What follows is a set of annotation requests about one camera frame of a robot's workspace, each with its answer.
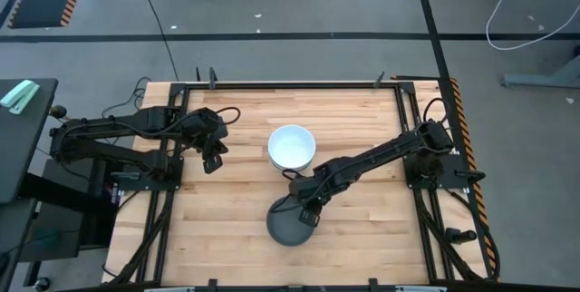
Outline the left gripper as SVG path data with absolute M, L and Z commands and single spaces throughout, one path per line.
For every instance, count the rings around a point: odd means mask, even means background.
M 205 135 L 201 143 L 204 172 L 211 174 L 223 165 L 221 154 L 228 152 L 226 144 L 211 133 Z

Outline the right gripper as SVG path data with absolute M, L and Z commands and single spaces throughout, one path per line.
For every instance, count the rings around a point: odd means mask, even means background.
M 323 205 L 327 202 L 325 183 L 315 176 L 294 178 L 289 185 L 291 200 L 295 202 L 292 212 L 299 213 L 299 220 L 316 228 Z

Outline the dark grey bowl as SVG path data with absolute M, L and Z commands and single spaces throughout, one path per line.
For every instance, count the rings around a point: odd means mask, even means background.
M 276 200 L 266 214 L 266 228 L 277 243 L 295 247 L 304 244 L 318 226 L 317 212 L 302 206 L 294 197 Z

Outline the large white bowl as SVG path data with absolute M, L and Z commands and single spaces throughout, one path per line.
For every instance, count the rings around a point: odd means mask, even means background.
M 274 130 L 267 142 L 270 162 L 279 170 L 304 170 L 314 159 L 316 141 L 305 127 L 295 124 Z

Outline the black equipment box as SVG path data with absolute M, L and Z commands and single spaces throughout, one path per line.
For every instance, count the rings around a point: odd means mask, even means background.
M 105 161 L 85 159 L 70 164 L 48 160 L 43 177 L 99 201 L 97 205 L 72 210 L 43 202 L 29 230 L 30 242 L 21 262 L 76 258 L 80 251 L 106 248 L 111 241 L 117 201 Z

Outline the orange black striped strip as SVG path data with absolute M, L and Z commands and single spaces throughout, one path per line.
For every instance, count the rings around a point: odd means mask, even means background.
M 463 154 L 466 157 L 467 164 L 470 170 L 475 171 L 477 169 L 473 149 L 471 146 L 471 141 L 469 137 L 469 127 L 467 124 L 467 119 L 465 117 L 465 110 L 463 108 L 462 100 L 461 100 L 461 93 L 459 90 L 458 81 L 455 78 L 451 78 L 450 86 L 453 91 L 454 101 L 455 101 L 455 111 L 457 112 L 457 118 L 459 121 L 459 132 L 461 136 L 461 140 L 463 143 L 462 149 L 464 150 Z M 491 237 L 488 225 L 488 217 L 486 213 L 485 202 L 483 199 L 482 189 L 480 187 L 481 179 L 475 179 L 473 183 L 469 184 L 469 203 L 473 205 L 477 224 L 481 228 L 483 237 L 482 239 L 482 247 L 484 249 L 483 256 L 484 261 L 486 263 L 486 267 L 488 272 L 491 276 L 491 280 L 494 282 L 499 282 L 499 273 L 500 273 L 500 258 L 498 253 L 498 247 L 495 244 L 495 241 Z

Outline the black side table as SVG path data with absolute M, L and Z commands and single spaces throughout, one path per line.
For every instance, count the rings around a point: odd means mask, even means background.
M 34 78 L 32 82 L 39 89 L 20 114 L 10 113 L 0 104 L 0 204 L 18 196 L 58 87 L 54 78 Z

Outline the mint green stapler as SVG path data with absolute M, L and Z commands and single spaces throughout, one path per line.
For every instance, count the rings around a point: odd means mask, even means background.
M 23 80 L 0 100 L 0 105 L 7 108 L 10 113 L 19 115 L 39 89 L 39 84 L 31 80 Z

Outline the grey desk foot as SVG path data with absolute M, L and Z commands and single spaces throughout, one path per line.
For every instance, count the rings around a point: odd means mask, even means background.
M 500 79 L 500 85 L 504 87 L 517 85 L 580 89 L 580 55 L 576 56 L 553 74 L 504 74 Z

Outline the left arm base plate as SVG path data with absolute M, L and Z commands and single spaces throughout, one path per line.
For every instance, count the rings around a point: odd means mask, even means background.
M 179 190 L 184 159 L 170 158 L 167 172 L 144 170 L 136 165 L 123 165 L 120 170 L 111 172 L 111 178 L 120 190 L 129 191 L 171 191 Z

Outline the black metal table frame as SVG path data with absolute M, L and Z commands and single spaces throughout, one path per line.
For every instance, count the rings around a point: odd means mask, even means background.
M 223 83 L 194 89 L 188 107 L 223 110 L 230 127 L 223 165 L 206 174 L 194 151 L 184 155 L 182 185 L 173 201 L 164 260 L 165 286 L 352 286 L 427 281 L 425 257 L 438 274 L 436 242 L 421 243 L 420 225 L 403 164 L 366 173 L 334 197 L 304 244 L 285 247 L 269 237 L 266 212 L 287 193 L 270 163 L 270 134 L 285 124 L 314 136 L 314 163 L 353 156 L 413 126 L 442 118 L 437 83 L 415 83 L 406 93 L 385 83 Z

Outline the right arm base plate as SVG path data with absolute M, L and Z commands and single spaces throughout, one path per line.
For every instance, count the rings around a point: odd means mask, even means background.
M 411 189 L 463 189 L 469 186 L 459 155 L 445 155 L 429 162 L 414 154 L 403 159 L 406 182 Z

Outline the black cylinder mount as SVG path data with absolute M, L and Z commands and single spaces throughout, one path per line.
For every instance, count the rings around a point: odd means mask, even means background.
M 445 238 L 451 244 L 463 244 L 466 242 L 470 242 L 476 240 L 478 238 L 477 233 L 473 230 L 460 230 L 454 228 L 446 228 L 445 230 Z

